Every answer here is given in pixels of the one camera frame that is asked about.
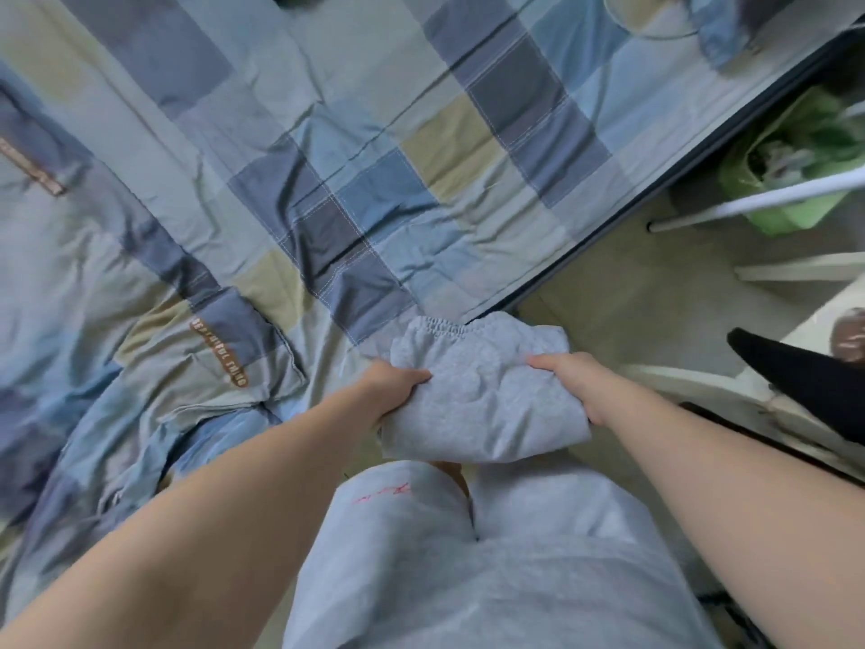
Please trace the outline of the grey worn shorts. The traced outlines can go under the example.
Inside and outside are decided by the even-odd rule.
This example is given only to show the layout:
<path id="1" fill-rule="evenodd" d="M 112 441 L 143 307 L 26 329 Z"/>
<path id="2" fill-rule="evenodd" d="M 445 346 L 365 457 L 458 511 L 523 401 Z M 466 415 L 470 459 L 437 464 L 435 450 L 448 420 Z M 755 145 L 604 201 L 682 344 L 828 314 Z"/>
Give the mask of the grey worn shorts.
<path id="1" fill-rule="evenodd" d="M 283 649 L 722 649 L 649 510 L 555 452 L 341 484 Z"/>

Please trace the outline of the person's right hand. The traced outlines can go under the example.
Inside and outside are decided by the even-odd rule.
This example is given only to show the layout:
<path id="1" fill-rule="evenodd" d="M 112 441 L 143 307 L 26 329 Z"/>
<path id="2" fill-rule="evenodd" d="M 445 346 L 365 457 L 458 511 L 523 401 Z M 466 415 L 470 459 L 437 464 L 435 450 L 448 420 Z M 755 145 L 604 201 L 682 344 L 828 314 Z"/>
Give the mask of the person's right hand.
<path id="1" fill-rule="evenodd" d="M 593 425 L 611 428 L 609 413 L 612 410 L 614 395 L 619 393 L 621 377 L 603 366 L 585 352 L 572 353 L 576 356 L 576 373 L 572 379 L 558 379 L 562 386 L 584 408 Z"/>

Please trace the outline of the white plastic chair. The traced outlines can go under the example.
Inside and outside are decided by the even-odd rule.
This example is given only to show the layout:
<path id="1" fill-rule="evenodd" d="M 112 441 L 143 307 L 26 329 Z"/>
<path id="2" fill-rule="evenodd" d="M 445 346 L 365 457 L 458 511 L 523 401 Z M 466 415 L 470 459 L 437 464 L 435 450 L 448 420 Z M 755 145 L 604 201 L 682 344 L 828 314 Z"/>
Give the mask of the white plastic chair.
<path id="1" fill-rule="evenodd" d="M 734 268 L 744 282 L 842 282 L 846 286 L 780 340 L 827 356 L 865 341 L 865 251 Z M 865 447 L 842 438 L 746 367 L 735 377 L 632 364 L 624 372 L 699 412 L 713 404 L 723 422 L 865 487 Z"/>

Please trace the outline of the dark bed frame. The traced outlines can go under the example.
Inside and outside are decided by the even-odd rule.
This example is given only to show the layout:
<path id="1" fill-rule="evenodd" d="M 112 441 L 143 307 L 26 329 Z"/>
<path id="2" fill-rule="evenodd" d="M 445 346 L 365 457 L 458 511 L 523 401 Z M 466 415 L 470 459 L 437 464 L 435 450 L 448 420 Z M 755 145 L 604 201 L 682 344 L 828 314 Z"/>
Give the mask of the dark bed frame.
<path id="1" fill-rule="evenodd" d="M 584 239 L 578 241 L 574 247 L 563 252 L 555 261 L 536 272 L 531 279 L 521 286 L 509 291 L 507 296 L 483 305 L 480 311 L 470 315 L 469 320 L 474 321 L 495 311 L 512 311 L 529 294 L 569 265 L 581 252 L 632 216 L 638 207 L 653 201 L 654 198 L 663 193 L 667 193 L 672 187 L 677 187 L 681 181 L 691 177 L 692 173 L 706 170 L 708 165 L 719 161 L 718 154 L 721 149 L 743 133 L 749 125 L 764 116 L 773 106 L 792 100 L 795 92 L 804 89 L 806 84 L 815 82 L 823 70 L 835 64 L 854 47 L 859 44 L 865 45 L 865 14 L 860 17 L 860 20 L 864 22 L 863 27 L 847 27 L 836 38 L 818 48 L 815 53 L 794 66 L 791 71 L 754 97 L 740 110 L 737 110 L 730 119 L 698 143 L 694 150 L 687 153 L 684 158 L 656 179 L 652 185 L 645 188 L 627 205 L 622 206 L 619 211 L 602 222 Z"/>

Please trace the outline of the grey garment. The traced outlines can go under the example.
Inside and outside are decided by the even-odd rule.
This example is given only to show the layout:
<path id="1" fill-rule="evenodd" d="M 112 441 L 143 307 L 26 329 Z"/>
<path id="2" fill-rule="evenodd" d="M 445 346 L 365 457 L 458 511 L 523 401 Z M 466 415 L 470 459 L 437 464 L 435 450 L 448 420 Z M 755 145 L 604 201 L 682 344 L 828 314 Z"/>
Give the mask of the grey garment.
<path id="1" fill-rule="evenodd" d="M 506 312 L 465 325 L 416 317 L 388 357 L 432 377 L 382 420 L 383 458 L 505 464 L 588 442 L 591 425 L 579 399 L 526 361 L 569 351 L 563 328 Z"/>

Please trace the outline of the blue checked quilt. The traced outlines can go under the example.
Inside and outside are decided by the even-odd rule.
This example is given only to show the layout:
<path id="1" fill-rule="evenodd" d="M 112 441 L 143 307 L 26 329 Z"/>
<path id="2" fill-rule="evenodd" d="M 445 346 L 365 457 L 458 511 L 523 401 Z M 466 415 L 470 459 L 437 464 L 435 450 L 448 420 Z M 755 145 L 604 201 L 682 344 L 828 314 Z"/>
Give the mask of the blue checked quilt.
<path id="1" fill-rule="evenodd" d="M 0 61 L 0 625 L 164 486 L 201 424 L 306 384 Z"/>

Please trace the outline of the person's right forearm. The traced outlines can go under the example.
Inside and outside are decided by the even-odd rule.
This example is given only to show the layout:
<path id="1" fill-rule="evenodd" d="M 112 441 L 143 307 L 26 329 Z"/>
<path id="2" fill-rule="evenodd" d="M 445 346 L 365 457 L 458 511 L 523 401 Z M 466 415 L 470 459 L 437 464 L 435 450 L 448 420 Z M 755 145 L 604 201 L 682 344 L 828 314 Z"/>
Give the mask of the person's right forearm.
<path id="1" fill-rule="evenodd" d="M 779 649 L 865 649 L 865 490 L 629 382 L 586 402 Z"/>

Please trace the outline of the person's left hand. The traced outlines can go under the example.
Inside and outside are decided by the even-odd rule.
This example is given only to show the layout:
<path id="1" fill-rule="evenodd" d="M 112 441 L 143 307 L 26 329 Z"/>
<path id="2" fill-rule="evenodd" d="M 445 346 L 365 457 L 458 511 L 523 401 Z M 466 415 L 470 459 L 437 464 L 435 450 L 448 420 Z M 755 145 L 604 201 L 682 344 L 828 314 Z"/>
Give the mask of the person's left hand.
<path id="1" fill-rule="evenodd" d="M 361 392 L 361 400 L 369 410 L 371 419 L 378 421 L 395 409 L 404 405 L 412 392 L 390 392 L 387 390 L 387 368 L 395 367 L 388 361 L 381 359 L 373 360 L 364 371 L 357 383 Z"/>

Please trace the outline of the blue checked bed sheet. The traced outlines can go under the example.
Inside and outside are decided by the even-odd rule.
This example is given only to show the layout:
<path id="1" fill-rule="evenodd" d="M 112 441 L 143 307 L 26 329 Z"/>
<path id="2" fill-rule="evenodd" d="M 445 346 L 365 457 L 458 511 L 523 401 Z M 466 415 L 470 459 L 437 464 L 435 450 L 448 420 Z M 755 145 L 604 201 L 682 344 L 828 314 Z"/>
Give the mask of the blue checked bed sheet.
<path id="1" fill-rule="evenodd" d="M 288 332 L 469 320 L 865 12 L 755 0 L 716 71 L 601 0 L 0 0 L 0 61 Z"/>

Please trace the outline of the green bag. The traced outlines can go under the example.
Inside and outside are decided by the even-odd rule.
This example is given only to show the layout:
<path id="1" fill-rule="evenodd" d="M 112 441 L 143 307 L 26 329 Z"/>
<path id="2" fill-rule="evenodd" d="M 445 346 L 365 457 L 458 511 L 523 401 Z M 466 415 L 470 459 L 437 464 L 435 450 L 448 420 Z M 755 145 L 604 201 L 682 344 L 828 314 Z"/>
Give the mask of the green bag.
<path id="1" fill-rule="evenodd" d="M 865 164 L 865 116 L 823 86 L 803 92 L 737 138 L 722 159 L 718 181 L 730 199 L 758 195 Z"/>

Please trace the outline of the white pole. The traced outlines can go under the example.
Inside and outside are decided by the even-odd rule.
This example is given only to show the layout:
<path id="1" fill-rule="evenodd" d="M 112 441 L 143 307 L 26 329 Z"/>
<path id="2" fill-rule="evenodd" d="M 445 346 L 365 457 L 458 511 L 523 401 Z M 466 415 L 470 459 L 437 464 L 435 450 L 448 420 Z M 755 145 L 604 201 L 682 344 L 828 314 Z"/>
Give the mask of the white pole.
<path id="1" fill-rule="evenodd" d="M 812 198 L 846 194 L 864 188 L 865 165 L 862 165 L 843 173 L 827 175 L 805 183 L 710 206 L 692 215 L 655 219 L 647 224 L 646 230 L 648 233 L 656 234 L 688 228 L 714 220 L 755 213 L 774 206 L 798 204 Z"/>

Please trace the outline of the person's left forearm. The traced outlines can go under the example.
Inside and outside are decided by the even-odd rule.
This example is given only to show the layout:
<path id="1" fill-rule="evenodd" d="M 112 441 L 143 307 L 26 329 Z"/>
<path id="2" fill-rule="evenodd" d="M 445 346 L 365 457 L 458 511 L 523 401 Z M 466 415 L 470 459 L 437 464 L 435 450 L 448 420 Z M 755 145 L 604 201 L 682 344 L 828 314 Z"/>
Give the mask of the person's left forearm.
<path id="1" fill-rule="evenodd" d="M 0 649 L 253 646 L 380 416 L 357 384 L 226 452 L 93 546 Z"/>

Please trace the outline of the crumpled blue cloth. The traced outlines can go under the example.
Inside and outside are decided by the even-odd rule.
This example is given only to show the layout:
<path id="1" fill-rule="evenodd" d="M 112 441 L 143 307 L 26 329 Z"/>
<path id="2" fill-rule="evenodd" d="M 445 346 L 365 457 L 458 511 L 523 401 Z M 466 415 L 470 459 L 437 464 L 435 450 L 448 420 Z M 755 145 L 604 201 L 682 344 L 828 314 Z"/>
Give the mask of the crumpled blue cloth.
<path id="1" fill-rule="evenodd" d="M 755 0 L 687 0 L 701 51 L 720 71 L 745 52 L 759 31 Z"/>

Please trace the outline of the black garment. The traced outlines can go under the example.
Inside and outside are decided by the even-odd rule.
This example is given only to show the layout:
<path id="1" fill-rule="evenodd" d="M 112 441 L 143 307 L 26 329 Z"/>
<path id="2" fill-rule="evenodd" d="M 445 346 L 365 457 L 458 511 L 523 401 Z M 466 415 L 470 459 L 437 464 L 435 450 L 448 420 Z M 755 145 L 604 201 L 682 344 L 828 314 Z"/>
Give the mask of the black garment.
<path id="1" fill-rule="evenodd" d="M 827 356 L 736 328 L 727 343 L 776 390 L 842 438 L 865 447 L 865 341 Z"/>

